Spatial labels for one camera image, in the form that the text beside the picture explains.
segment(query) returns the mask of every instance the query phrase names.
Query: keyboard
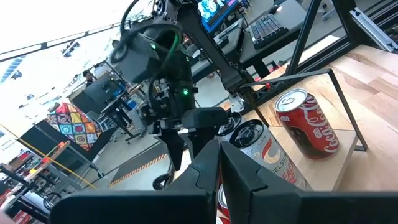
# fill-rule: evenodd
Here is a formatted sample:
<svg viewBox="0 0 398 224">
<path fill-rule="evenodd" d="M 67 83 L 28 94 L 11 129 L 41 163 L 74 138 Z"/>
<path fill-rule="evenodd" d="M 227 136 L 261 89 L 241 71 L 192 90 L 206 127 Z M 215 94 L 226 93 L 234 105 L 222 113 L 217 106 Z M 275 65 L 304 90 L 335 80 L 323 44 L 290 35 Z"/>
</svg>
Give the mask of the keyboard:
<svg viewBox="0 0 398 224">
<path fill-rule="evenodd" d="M 256 50 L 286 34 L 289 30 L 283 27 L 272 14 L 265 14 L 249 26 L 251 39 Z"/>
</svg>

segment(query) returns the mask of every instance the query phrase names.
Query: yellow pole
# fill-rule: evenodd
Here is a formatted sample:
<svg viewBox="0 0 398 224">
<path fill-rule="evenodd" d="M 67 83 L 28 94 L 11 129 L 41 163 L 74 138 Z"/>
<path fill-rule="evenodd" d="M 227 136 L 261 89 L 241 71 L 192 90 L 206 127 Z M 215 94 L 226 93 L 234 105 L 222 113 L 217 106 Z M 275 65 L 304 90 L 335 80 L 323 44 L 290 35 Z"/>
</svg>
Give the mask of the yellow pole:
<svg viewBox="0 0 398 224">
<path fill-rule="evenodd" d="M 46 156 L 46 154 L 44 154 L 42 151 L 36 149 L 34 146 L 32 146 L 31 144 L 29 144 L 28 142 L 26 142 L 25 140 L 21 139 L 20 137 L 18 137 L 16 134 L 14 134 L 12 131 L 10 131 L 8 128 L 6 128 L 4 125 L 0 124 L 0 126 L 2 126 L 5 130 L 7 130 L 9 133 L 11 133 L 15 138 L 17 138 L 18 140 L 20 140 L 21 142 L 23 142 L 25 145 L 29 146 L 31 149 L 33 149 L 34 151 L 36 151 L 37 153 L 39 153 L 40 155 L 42 155 L 43 157 Z M 86 179 L 80 177 L 77 173 L 75 173 L 74 171 L 68 169 L 67 167 L 65 167 L 64 165 L 62 165 L 61 163 L 53 160 L 52 158 L 48 157 L 48 159 L 55 163 L 56 165 L 62 167 L 63 169 L 65 169 L 66 171 L 68 171 L 69 173 L 75 175 L 77 178 L 79 178 L 80 180 L 82 180 L 84 183 L 88 184 L 91 188 L 96 189 L 96 187 L 94 187 L 94 185 L 92 185 L 90 182 L 88 182 Z"/>
</svg>

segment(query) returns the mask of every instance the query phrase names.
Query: pull tab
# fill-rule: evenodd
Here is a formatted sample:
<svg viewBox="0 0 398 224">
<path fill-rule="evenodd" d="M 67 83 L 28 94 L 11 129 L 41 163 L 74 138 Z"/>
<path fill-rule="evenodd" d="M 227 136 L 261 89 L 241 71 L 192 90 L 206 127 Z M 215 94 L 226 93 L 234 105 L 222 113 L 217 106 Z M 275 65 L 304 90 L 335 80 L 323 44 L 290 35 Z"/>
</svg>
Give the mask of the pull tab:
<svg viewBox="0 0 398 224">
<path fill-rule="evenodd" d="M 289 103 L 293 103 L 295 99 L 296 98 L 292 98 L 292 97 L 290 97 L 288 99 L 284 99 L 284 100 L 282 100 L 282 105 L 287 105 Z"/>
</svg>

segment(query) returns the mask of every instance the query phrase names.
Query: monitor screen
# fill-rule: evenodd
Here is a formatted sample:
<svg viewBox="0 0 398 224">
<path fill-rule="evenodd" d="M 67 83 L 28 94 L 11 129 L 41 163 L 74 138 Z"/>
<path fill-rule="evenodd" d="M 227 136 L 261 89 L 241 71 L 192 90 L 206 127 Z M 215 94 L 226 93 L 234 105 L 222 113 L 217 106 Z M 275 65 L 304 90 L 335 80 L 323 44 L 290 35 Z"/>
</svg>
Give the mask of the monitor screen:
<svg viewBox="0 0 398 224">
<path fill-rule="evenodd" d="M 202 0 L 198 3 L 203 26 L 214 32 L 238 5 L 238 0 Z"/>
</svg>

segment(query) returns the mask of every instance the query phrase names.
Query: lab floor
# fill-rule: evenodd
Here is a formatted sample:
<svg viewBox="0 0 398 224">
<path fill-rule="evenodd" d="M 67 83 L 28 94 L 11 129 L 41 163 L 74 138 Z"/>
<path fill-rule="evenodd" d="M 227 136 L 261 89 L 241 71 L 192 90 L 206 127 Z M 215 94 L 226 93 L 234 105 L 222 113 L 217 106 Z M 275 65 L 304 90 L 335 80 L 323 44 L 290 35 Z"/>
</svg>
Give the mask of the lab floor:
<svg viewBox="0 0 398 224">
<path fill-rule="evenodd" d="M 378 0 L 356 0 L 356 2 L 361 10 L 365 10 L 378 2 Z M 248 10 L 248 13 L 246 14 L 248 22 L 251 22 L 258 15 L 264 12 L 264 10 L 271 7 L 272 3 L 273 0 L 252 0 L 252 8 Z M 336 14 L 332 14 L 327 21 L 323 21 L 321 14 L 318 14 L 308 38 L 307 45 L 314 43 L 314 41 L 335 30 L 340 25 L 341 22 Z M 338 30 L 332 33 L 332 35 L 342 37 L 344 36 L 344 31 Z M 270 62 L 271 60 L 274 60 L 275 62 L 278 62 L 279 60 L 288 60 L 292 56 L 295 43 L 296 41 L 292 42 L 283 49 L 280 49 L 278 52 L 264 58 L 263 61 Z M 254 69 L 252 67 L 248 70 L 250 73 L 254 73 Z M 200 80 L 197 83 L 197 87 L 199 88 L 199 93 L 195 95 L 195 99 L 202 107 L 214 106 L 228 96 L 218 76 Z M 110 183 L 114 181 L 114 176 L 118 172 L 118 166 L 155 144 L 157 144 L 157 140 L 148 135 L 145 135 L 143 138 L 133 139 L 130 145 L 127 145 L 123 139 L 119 139 L 117 142 L 110 142 L 104 148 L 100 157 L 95 161 L 95 164 L 102 169 L 104 173 L 108 174 L 104 178 L 96 181 L 93 185 L 97 189 L 108 189 Z M 157 161 L 154 166 L 148 166 L 146 169 L 139 170 L 139 172 L 127 176 L 123 181 L 111 185 L 111 190 L 153 190 L 152 181 L 157 176 L 164 174 L 165 171 L 168 170 L 169 165 L 170 160 L 168 157 L 165 157 L 162 160 Z M 85 179 L 92 182 L 98 179 L 97 173 L 89 171 L 89 173 L 86 174 Z"/>
</svg>

